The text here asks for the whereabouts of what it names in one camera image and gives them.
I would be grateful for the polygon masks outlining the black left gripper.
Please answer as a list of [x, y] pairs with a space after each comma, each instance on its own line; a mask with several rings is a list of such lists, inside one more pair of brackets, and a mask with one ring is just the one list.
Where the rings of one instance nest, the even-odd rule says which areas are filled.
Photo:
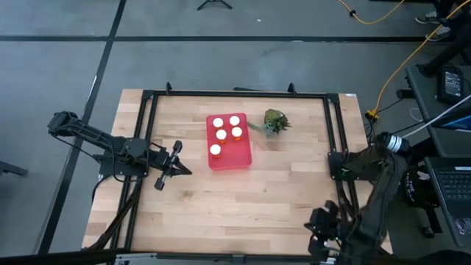
[[165, 147], [158, 146], [160, 148], [158, 152], [154, 152], [155, 157], [151, 160], [150, 166], [162, 171], [161, 176], [156, 180], [154, 187], [157, 190], [163, 190], [165, 180], [169, 177], [177, 175], [191, 175], [192, 171], [184, 166], [178, 157], [183, 144], [181, 141], [175, 141], [173, 150], [171, 153], [166, 151]]

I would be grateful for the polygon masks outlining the person's grey shoe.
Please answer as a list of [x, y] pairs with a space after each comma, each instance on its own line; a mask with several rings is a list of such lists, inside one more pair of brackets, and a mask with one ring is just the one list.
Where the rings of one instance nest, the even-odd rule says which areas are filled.
[[449, 27], [441, 26], [436, 31], [427, 34], [425, 37], [432, 42], [444, 40], [452, 35], [452, 30]]
[[417, 16], [415, 21], [419, 24], [440, 24], [440, 19], [435, 10]]

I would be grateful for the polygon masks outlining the black power adapter with label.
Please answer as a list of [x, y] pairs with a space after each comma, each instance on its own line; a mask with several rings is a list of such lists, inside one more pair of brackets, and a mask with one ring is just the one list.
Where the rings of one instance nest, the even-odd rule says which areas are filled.
[[462, 71], [455, 66], [442, 66], [437, 77], [438, 102], [454, 105], [464, 98]]

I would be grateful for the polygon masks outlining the black bag white lettering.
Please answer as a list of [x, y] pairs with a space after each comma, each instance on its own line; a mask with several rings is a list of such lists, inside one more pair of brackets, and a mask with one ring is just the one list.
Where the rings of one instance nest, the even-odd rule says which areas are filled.
[[401, 179], [400, 187], [405, 203], [412, 208], [423, 209], [427, 215], [429, 225], [422, 228], [422, 234], [431, 239], [437, 233], [442, 233], [435, 212], [440, 207], [440, 202], [426, 166], [409, 167]]

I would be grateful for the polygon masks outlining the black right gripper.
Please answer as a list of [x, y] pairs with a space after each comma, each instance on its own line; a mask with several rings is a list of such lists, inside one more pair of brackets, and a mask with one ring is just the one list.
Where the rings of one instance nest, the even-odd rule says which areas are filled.
[[[334, 201], [326, 201], [323, 208], [316, 208], [311, 213], [304, 227], [314, 232], [318, 239], [334, 239], [339, 234], [338, 218], [339, 207]], [[322, 241], [311, 239], [308, 244], [308, 252], [313, 258], [326, 256], [325, 246]]]

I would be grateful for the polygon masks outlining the small green succulent plant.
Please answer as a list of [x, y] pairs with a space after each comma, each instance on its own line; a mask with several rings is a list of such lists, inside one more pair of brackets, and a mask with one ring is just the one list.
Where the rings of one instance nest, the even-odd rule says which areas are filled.
[[263, 124], [257, 125], [247, 122], [248, 128], [263, 133], [267, 138], [278, 135], [281, 131], [286, 131], [291, 127], [286, 115], [275, 109], [268, 109], [264, 113]]

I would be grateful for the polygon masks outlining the black metal crossbar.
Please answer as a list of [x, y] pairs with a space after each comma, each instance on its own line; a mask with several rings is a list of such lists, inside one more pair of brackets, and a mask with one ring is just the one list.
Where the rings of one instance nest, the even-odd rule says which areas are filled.
[[[127, 254], [126, 249], [81, 250], [77, 252], [56, 252], [37, 255], [21, 255], [0, 258], [0, 265], [97, 265], [114, 262], [119, 254]], [[322, 258], [310, 255], [243, 255], [243, 254], [197, 254], [175, 252], [157, 253], [157, 259], [164, 260], [209, 260], [225, 261], [234, 264], [246, 262], [300, 262], [319, 263]], [[371, 252], [362, 256], [338, 255], [341, 265], [471, 265], [471, 254], [443, 250], [421, 258], [401, 258], [385, 252]]]

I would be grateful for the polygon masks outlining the black laptop keyboard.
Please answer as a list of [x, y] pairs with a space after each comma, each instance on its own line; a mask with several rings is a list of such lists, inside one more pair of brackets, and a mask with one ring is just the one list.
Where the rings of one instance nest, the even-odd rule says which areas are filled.
[[425, 158], [451, 236], [471, 249], [471, 158]]

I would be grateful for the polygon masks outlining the dark grey desk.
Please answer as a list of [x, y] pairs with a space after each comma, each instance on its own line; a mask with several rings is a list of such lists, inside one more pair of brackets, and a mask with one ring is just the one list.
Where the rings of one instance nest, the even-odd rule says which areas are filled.
[[[450, 108], [450, 105], [436, 100], [437, 81], [435, 77], [423, 76], [418, 66], [408, 67], [406, 76], [422, 117], [426, 121]], [[422, 129], [422, 131], [425, 130], [430, 135], [426, 141], [433, 143], [439, 157], [471, 158], [471, 132], [438, 129], [431, 125]]]

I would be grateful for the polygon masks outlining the person's leg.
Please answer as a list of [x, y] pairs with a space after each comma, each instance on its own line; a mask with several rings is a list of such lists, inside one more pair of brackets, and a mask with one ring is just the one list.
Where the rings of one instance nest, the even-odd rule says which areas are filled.
[[455, 15], [447, 18], [452, 13], [454, 7], [463, 4], [465, 0], [436, 0], [434, 3], [439, 23], [442, 27], [439, 33], [449, 33], [453, 30], [459, 30], [463, 26], [471, 24], [470, 4], [464, 5]]

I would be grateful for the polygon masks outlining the red plastic basket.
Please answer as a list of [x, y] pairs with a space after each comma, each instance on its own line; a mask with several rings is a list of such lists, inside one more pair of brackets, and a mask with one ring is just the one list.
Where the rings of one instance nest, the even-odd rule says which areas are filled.
[[[230, 125], [231, 116], [238, 116], [240, 118], [238, 127], [243, 130], [240, 141], [235, 141], [232, 136], [231, 131], [234, 127]], [[216, 138], [216, 132], [218, 130], [213, 126], [213, 120], [217, 117], [222, 118], [224, 121], [222, 130], [225, 130], [227, 133], [227, 139], [224, 144], [220, 144]], [[242, 169], [252, 164], [252, 150], [247, 126], [247, 115], [245, 113], [213, 114], [206, 117], [205, 123], [208, 166], [212, 170]], [[209, 149], [213, 144], [218, 144], [222, 148], [222, 153], [219, 158], [213, 158], [210, 154]]]

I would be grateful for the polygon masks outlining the black metal table frame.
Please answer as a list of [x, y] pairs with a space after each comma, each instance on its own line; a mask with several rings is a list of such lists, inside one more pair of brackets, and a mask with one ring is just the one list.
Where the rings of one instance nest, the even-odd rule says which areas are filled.
[[[251, 164], [213, 170], [207, 134], [212, 115], [243, 113], [252, 123], [268, 109], [291, 127], [274, 138], [244, 133]], [[153, 91], [125, 89], [113, 115], [113, 135], [149, 137], [154, 145], [183, 144], [189, 176], [173, 177], [162, 191], [151, 170], [137, 208], [125, 219], [117, 247], [159, 258], [308, 261], [311, 211], [337, 200], [329, 152], [367, 146], [358, 99], [348, 93], [268, 91]]]

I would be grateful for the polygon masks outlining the laptop with blue screen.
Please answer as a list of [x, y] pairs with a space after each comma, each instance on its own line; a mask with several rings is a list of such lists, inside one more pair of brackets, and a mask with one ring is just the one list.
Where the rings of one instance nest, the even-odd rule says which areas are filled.
[[431, 124], [433, 128], [471, 132], [471, 107], [452, 110]]

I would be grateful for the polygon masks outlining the black tripod base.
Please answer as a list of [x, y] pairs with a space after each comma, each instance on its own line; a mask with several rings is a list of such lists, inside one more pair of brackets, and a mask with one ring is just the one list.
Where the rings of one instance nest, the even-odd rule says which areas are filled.
[[210, 4], [210, 3], [220, 3], [220, 4], [223, 4], [229, 10], [233, 9], [232, 5], [228, 4], [225, 0], [205, 0], [203, 3], [201, 3], [197, 7], [196, 10], [200, 11], [205, 7], [205, 5]]

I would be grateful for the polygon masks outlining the black desk leg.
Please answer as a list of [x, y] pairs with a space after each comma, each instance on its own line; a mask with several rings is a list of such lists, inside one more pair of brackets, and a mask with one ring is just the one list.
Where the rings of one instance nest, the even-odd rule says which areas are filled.
[[471, 46], [471, 22], [463, 26], [458, 31], [456, 39], [429, 63], [418, 65], [419, 72], [425, 77], [432, 77], [442, 66], [468, 46]]

